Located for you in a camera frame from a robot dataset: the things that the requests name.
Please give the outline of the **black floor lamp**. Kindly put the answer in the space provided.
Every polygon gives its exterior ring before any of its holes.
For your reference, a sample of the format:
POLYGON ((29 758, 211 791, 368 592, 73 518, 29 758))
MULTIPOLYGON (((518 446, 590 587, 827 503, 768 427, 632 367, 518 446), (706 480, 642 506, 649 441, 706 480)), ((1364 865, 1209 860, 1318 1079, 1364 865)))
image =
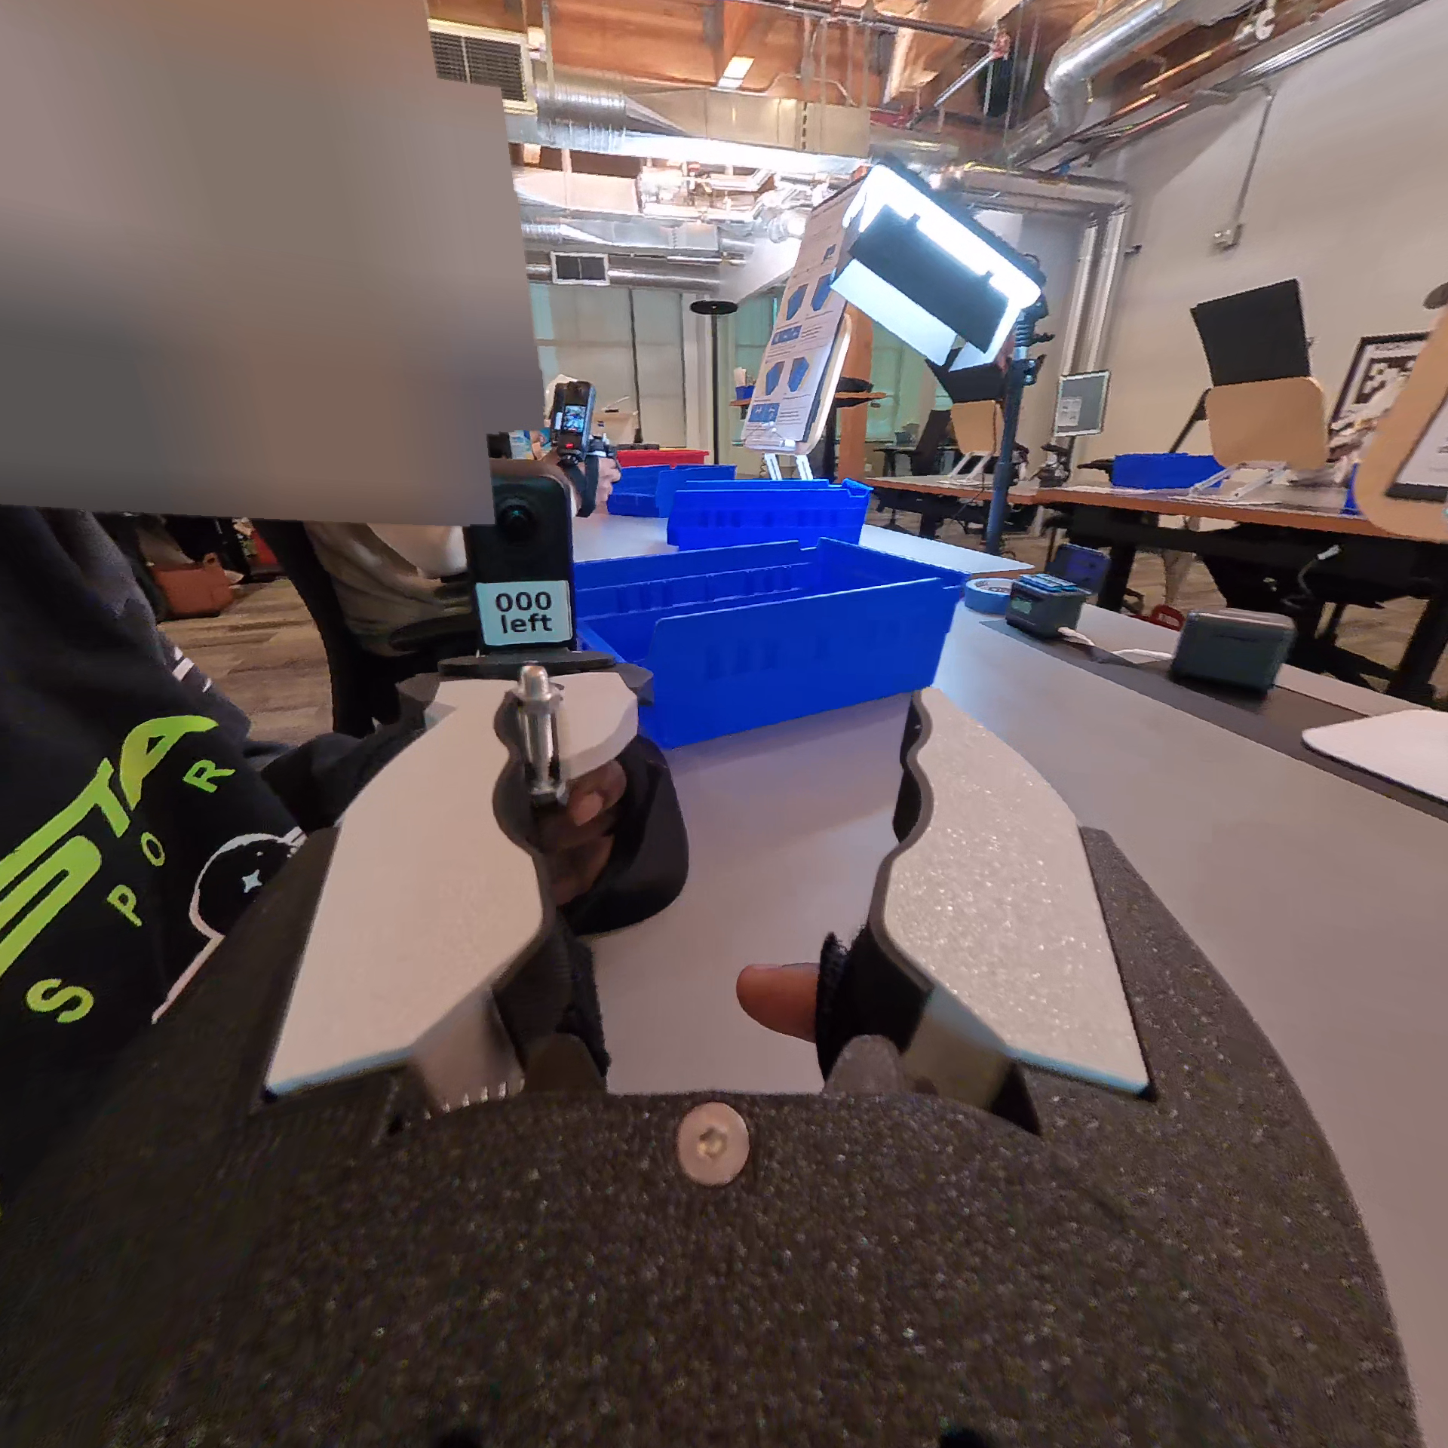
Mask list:
POLYGON ((737 303, 718 296, 699 296, 690 301, 690 313, 708 322, 709 370, 708 406, 711 429, 711 463, 720 465, 720 413, 718 413, 718 322, 737 311, 737 303))

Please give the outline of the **studio light on stand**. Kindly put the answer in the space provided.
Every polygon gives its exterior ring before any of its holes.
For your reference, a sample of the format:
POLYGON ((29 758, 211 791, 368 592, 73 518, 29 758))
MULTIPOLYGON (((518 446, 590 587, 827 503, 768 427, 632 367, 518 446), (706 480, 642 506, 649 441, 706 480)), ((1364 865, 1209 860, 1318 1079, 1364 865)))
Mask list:
POLYGON ((1015 482, 1023 389, 1039 361, 1044 272, 971 217, 944 205, 918 175, 870 163, 847 189, 830 289, 920 353, 937 380, 990 370, 1002 382, 1001 437, 985 517, 985 549, 1001 549, 1015 482))

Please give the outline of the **black printed shirt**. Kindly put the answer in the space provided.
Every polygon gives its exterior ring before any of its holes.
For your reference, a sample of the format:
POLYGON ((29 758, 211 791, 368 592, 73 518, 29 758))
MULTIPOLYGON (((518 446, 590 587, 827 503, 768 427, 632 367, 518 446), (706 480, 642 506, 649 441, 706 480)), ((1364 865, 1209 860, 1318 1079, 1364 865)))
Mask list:
POLYGON ((1 508, 4 1204, 304 841, 256 744, 91 513, 1 508))

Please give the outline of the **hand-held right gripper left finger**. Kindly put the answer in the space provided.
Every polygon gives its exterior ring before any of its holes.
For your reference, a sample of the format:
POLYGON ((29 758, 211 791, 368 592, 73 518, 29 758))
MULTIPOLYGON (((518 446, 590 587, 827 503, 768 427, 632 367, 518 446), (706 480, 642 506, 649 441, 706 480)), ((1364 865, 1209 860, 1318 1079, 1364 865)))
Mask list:
POLYGON ((432 1110, 520 1094, 572 998, 575 942, 525 844, 491 718, 444 718, 335 827, 266 1089, 404 1068, 432 1110))

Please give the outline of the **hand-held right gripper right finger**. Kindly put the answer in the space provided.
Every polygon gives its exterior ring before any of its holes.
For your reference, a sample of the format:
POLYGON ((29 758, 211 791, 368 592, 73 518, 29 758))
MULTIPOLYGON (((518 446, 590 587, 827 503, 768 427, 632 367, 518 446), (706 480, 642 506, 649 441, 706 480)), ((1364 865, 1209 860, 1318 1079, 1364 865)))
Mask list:
POLYGON ((1128 1098, 1144 1048, 1075 815, 1040 772, 944 692, 909 699, 896 844, 854 939, 820 953, 827 1080, 882 1041, 884 1089, 990 1110, 1020 1068, 1128 1098))

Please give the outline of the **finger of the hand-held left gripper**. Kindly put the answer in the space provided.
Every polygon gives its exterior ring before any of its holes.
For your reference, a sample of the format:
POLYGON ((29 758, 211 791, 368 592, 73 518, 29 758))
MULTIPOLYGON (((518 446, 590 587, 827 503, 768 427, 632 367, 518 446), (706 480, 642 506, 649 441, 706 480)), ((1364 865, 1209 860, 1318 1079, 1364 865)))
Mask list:
MULTIPOLYGON (((639 706, 616 673, 551 675, 563 691, 559 751, 566 784, 616 758, 639 727, 639 706)), ((437 768, 484 773, 503 768, 527 782, 518 717, 509 703, 513 679, 444 677, 425 708, 425 755, 437 768)))

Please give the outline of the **long thin silver bolt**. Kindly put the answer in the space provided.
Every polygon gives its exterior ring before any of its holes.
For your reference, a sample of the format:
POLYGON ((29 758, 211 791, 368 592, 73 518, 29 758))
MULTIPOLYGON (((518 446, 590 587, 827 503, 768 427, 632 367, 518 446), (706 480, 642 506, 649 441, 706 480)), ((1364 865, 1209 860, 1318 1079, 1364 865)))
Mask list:
MULTIPOLYGON (((516 686, 523 694, 542 694, 558 687, 542 663, 523 663, 516 686)), ((518 717, 518 742, 527 773, 527 787, 534 805, 561 806, 566 801, 566 777, 561 763, 558 720, 532 720, 518 717)))

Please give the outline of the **person's left hand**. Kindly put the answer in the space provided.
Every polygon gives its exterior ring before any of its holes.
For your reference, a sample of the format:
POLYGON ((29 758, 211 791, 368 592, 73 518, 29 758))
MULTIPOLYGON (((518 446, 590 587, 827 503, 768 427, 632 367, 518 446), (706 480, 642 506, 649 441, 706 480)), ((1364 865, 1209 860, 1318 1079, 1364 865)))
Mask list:
POLYGON ((553 904, 565 910, 603 877, 627 829, 627 770, 620 758, 570 784, 565 801, 528 801, 523 837, 539 853, 553 904))

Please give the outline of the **instruction sign board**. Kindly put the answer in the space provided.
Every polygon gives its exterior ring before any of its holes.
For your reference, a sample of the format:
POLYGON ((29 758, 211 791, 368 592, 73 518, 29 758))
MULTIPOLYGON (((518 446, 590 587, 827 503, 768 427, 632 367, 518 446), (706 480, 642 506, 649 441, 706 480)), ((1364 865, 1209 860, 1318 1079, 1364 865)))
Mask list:
POLYGON ((1377 530, 1446 541, 1446 310, 1396 401, 1377 420, 1352 480, 1354 505, 1377 530))

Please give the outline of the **person's left forearm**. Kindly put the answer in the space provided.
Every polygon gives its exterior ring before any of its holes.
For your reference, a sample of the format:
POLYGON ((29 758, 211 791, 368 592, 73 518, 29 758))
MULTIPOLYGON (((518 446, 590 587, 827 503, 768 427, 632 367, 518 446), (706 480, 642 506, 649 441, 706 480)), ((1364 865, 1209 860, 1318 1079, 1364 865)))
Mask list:
POLYGON ((304 836, 332 827, 354 796, 425 730, 413 711, 366 736, 318 734, 297 746, 247 746, 265 786, 304 836))

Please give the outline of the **grey tool case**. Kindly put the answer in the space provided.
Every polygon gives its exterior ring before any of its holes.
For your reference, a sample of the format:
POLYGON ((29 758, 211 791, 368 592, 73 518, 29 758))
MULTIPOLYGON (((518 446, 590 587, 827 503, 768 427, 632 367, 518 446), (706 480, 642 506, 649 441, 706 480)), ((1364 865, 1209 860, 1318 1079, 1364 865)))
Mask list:
POLYGON ((1166 677, 1259 698, 1275 686, 1296 641, 1294 624, 1278 613, 1194 608, 1183 615, 1166 677))

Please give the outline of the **blue plastic bin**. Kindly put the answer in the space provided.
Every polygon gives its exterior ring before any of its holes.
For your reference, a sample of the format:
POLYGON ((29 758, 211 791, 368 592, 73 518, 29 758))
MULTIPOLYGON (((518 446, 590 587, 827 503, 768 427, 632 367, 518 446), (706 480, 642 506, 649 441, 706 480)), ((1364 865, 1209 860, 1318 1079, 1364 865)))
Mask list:
POLYGON ((1183 491, 1221 472, 1209 455, 1182 451, 1120 453, 1111 460, 1109 486, 1116 491, 1183 491))
POLYGON ((821 539, 858 542, 871 498, 865 482, 844 479, 744 479, 675 487, 665 541, 678 551, 821 539))
POLYGON ((732 482, 732 463, 642 463, 620 468, 604 508, 609 517, 666 518, 675 492, 690 484, 732 482))
POLYGON ((578 639, 651 673, 639 730, 659 748, 927 687, 963 586, 835 539, 573 567, 578 639))

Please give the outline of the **roll-up banner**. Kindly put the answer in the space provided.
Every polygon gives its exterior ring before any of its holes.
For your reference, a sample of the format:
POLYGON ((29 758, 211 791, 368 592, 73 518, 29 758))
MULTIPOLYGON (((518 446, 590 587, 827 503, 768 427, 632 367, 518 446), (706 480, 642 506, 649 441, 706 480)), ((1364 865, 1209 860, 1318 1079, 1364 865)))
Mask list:
POLYGON ((846 348, 839 337, 844 296, 834 280, 846 262, 861 184, 854 180, 808 215, 746 408, 746 449, 803 456, 820 439, 846 348))

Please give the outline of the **white sign stand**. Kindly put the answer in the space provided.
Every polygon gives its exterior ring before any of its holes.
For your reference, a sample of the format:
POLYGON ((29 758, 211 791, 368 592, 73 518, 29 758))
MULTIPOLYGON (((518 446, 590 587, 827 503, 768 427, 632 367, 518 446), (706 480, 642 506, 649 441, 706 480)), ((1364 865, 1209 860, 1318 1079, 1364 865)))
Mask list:
POLYGON ((1446 711, 1402 710, 1304 729, 1301 744, 1446 805, 1446 711))

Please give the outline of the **black and blue device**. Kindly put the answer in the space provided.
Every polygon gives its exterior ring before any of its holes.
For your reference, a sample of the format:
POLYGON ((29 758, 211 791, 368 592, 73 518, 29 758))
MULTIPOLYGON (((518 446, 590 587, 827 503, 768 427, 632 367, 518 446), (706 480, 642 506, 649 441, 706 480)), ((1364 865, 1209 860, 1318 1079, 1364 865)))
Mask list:
POLYGON ((1028 572, 1009 580, 1004 620, 1037 639, 1054 639, 1077 627, 1085 589, 1047 572, 1028 572))

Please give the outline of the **silver air duct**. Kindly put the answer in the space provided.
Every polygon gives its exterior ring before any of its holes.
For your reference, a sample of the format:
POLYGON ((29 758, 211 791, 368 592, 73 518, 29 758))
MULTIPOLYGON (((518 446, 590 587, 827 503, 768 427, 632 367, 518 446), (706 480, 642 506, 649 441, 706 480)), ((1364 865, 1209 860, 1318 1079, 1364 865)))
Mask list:
POLYGON ((1170 99, 1142 124, 1170 118, 1183 103, 1233 96, 1249 84, 1363 34, 1411 3, 1118 3, 1058 46, 1044 77, 1044 108, 1015 130, 1011 153, 1047 151, 1084 132, 1094 99, 1109 98, 1101 79, 1139 62, 1180 31, 1230 24, 1228 32, 1146 82, 1142 101, 1170 99))

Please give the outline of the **long wooden desk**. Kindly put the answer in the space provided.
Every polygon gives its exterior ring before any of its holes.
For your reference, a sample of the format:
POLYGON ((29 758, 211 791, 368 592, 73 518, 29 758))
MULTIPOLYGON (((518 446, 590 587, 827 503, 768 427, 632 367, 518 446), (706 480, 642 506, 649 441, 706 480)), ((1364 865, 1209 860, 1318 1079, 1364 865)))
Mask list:
POLYGON ((1423 603, 1399 660, 1377 677, 1387 692, 1427 701, 1432 675, 1446 642, 1444 517, 1428 505, 1435 532, 1414 536, 1404 522, 1380 524, 1351 511, 1309 505, 1302 489, 1278 487, 1275 499, 1258 494, 1225 499, 1218 492, 1132 491, 1127 487, 1040 486, 1023 482, 1006 494, 1009 506, 1070 508, 1071 522, 1087 537, 1108 546, 1109 565, 1097 594, 1108 610, 1120 610, 1133 558, 1140 551, 1183 551, 1194 556, 1232 556, 1273 570, 1313 577, 1344 577, 1389 587, 1423 603))

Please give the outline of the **black monitor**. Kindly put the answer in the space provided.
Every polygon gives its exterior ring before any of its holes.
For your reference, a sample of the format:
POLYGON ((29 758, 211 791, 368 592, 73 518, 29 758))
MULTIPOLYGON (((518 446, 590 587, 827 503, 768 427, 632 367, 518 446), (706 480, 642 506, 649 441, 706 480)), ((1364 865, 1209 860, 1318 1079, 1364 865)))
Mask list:
POLYGON ((1309 339, 1294 277, 1199 301, 1189 313, 1213 387, 1311 374, 1309 339))

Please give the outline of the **black framed picture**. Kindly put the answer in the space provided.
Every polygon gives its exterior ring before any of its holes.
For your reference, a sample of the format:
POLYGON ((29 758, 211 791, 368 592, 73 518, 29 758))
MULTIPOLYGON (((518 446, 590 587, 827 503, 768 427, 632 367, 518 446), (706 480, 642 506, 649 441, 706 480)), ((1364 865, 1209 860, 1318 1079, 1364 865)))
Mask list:
POLYGON ((1330 411, 1332 443, 1375 424, 1394 405, 1425 341, 1427 330, 1359 337, 1330 411))

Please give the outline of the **large air vent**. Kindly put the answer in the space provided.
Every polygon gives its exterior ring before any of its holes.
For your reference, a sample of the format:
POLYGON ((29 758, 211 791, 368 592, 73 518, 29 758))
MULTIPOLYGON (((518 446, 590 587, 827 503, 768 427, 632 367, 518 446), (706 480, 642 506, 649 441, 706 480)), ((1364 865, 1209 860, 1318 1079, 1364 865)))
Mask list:
POLYGON ((522 31, 430 17, 427 37, 439 79, 489 86, 499 91, 504 108, 535 110, 530 46, 522 31))

